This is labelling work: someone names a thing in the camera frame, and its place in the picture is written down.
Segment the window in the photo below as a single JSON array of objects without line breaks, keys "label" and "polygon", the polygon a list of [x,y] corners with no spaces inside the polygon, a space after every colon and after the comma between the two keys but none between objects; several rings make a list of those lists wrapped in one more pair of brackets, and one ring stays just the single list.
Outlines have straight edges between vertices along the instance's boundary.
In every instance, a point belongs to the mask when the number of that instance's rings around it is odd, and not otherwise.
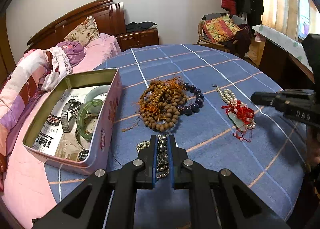
[{"label": "window", "polygon": [[299,38],[304,39],[309,33],[309,0],[300,0]]}]

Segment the floral pillow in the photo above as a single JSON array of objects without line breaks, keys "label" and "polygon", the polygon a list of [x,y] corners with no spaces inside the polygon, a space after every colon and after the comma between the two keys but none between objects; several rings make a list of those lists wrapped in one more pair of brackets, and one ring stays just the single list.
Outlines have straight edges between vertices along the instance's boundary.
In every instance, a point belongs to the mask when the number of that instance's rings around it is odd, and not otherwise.
[{"label": "floral pillow", "polygon": [[213,43],[232,39],[241,29],[233,23],[229,14],[212,20],[202,21],[203,30]]},{"label": "floral pillow", "polygon": [[97,38],[99,38],[99,30],[96,21],[93,16],[89,16],[64,39],[69,42],[77,41],[85,47],[91,40]]}]

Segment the wooden headboard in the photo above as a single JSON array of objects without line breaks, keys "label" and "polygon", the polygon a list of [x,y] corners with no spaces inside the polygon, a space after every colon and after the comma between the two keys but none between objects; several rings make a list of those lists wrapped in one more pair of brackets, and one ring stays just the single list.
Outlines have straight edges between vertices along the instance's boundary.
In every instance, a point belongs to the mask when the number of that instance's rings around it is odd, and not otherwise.
[{"label": "wooden headboard", "polygon": [[114,4],[112,1],[96,0],[58,18],[31,37],[27,51],[35,48],[49,49],[64,41],[66,35],[88,16],[95,18],[100,33],[109,35],[125,33],[123,3]]}]

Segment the wooden nightstand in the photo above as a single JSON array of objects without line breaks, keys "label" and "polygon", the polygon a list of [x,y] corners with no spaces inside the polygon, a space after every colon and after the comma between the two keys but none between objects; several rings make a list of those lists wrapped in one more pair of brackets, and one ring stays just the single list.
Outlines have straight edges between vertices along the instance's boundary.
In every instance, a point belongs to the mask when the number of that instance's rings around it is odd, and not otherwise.
[{"label": "wooden nightstand", "polygon": [[159,44],[157,28],[117,35],[121,51]]}]

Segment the dark purple bead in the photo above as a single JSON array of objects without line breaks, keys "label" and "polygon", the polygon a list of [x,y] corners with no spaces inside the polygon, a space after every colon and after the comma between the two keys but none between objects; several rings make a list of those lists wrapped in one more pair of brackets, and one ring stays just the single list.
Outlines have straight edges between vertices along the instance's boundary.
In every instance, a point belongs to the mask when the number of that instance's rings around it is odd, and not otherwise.
[{"label": "dark purple bead", "polygon": [[192,109],[190,106],[185,106],[185,108],[183,110],[184,110],[185,115],[187,115],[187,116],[192,115]]},{"label": "dark purple bead", "polygon": [[200,111],[200,107],[196,103],[191,104],[191,109],[192,109],[192,112],[194,113],[198,113]]},{"label": "dark purple bead", "polygon": [[183,114],[183,106],[182,105],[178,105],[176,108],[180,112],[180,115],[182,115]]},{"label": "dark purple bead", "polygon": [[204,96],[203,96],[202,93],[198,93],[198,94],[196,95],[196,98],[197,98],[197,99],[204,99]]},{"label": "dark purple bead", "polygon": [[188,84],[187,82],[185,82],[183,84],[183,87],[188,91],[189,90],[189,87],[190,87],[190,84]]},{"label": "dark purple bead", "polygon": [[198,104],[200,108],[203,107],[203,99],[196,99],[195,103]]},{"label": "dark purple bead", "polygon": [[200,89],[198,89],[198,88],[197,88],[197,89],[195,89],[195,90],[194,90],[194,92],[193,92],[193,94],[194,94],[194,95],[197,95],[197,94],[199,94],[199,93],[201,93],[201,90],[200,90]]},{"label": "dark purple bead", "polygon": [[195,91],[195,89],[196,89],[196,87],[194,85],[191,85],[189,87],[189,91],[192,92],[192,93]]}]

